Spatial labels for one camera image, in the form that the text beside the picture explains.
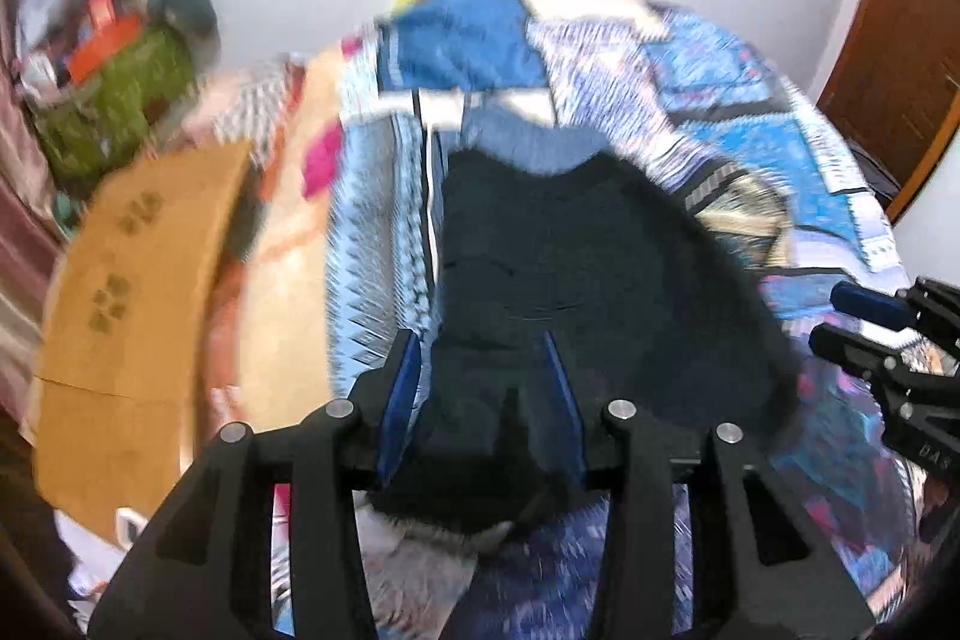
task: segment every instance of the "patterned bedsheet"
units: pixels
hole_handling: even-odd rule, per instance
[[[880,414],[863,384],[814,359],[805,343],[824,319],[858,327],[829,305],[838,280],[882,290],[907,280],[880,205],[808,99],[709,20],[634,0],[429,0],[362,32],[347,52],[344,149],[328,223],[334,391],[347,393],[383,360],[395,328],[416,330],[427,345],[434,335],[443,252],[437,159],[445,134],[464,133],[464,108],[496,102],[532,124],[599,130],[757,274],[805,359],[801,412],[774,466],[877,613],[892,609],[917,523],[914,468],[880,445]],[[918,342],[880,338],[903,348]],[[428,386],[429,364],[421,398]],[[692,599],[682,489],[675,507],[681,630]],[[362,507],[381,636],[582,636],[607,510],[598,498],[528,538],[496,544],[451,540]],[[443,587],[432,591],[438,571]]]
[[[861,381],[814,359],[806,338],[830,320],[928,369],[937,357],[912,333],[851,322],[829,305],[839,280],[891,292],[907,279],[842,138],[750,44],[692,11],[638,0],[427,0],[344,39],[305,78],[288,67],[248,80],[233,104],[206,113],[218,140],[261,140],[267,181],[256,238],[235,254],[211,316],[211,429],[233,417],[258,429],[298,422],[380,365],[401,327],[424,345],[424,400],[440,325],[443,153],[450,140],[473,145],[464,112],[495,103],[546,132],[599,132],[757,276],[803,357],[800,413],[771,461],[875,613],[896,606],[922,475],[881,446],[880,412]],[[265,113],[280,118],[261,121]],[[304,161],[331,129],[336,176],[304,196]],[[683,488],[674,500],[681,630],[692,552]],[[605,497],[522,537],[494,528],[463,538],[387,519],[362,496],[356,504],[382,638],[586,632]],[[292,633],[286,506],[279,491],[272,593],[275,623]]]

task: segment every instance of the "cardboard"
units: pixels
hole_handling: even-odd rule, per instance
[[[40,494],[116,542],[193,458],[206,302],[250,145],[109,176],[70,245],[37,357]]]

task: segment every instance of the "blue gripper pad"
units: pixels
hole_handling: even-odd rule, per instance
[[[917,320],[916,314],[903,299],[853,283],[837,283],[830,292],[830,304],[840,313],[869,320],[894,332],[910,328]]]
[[[397,362],[397,346],[400,345],[403,352]],[[394,384],[380,424],[379,458],[376,463],[377,475],[383,485],[390,482],[390,478],[400,466],[416,386],[419,384],[421,345],[415,333],[406,330],[397,333],[390,356],[384,365],[384,371],[389,372],[392,369],[395,369]]]

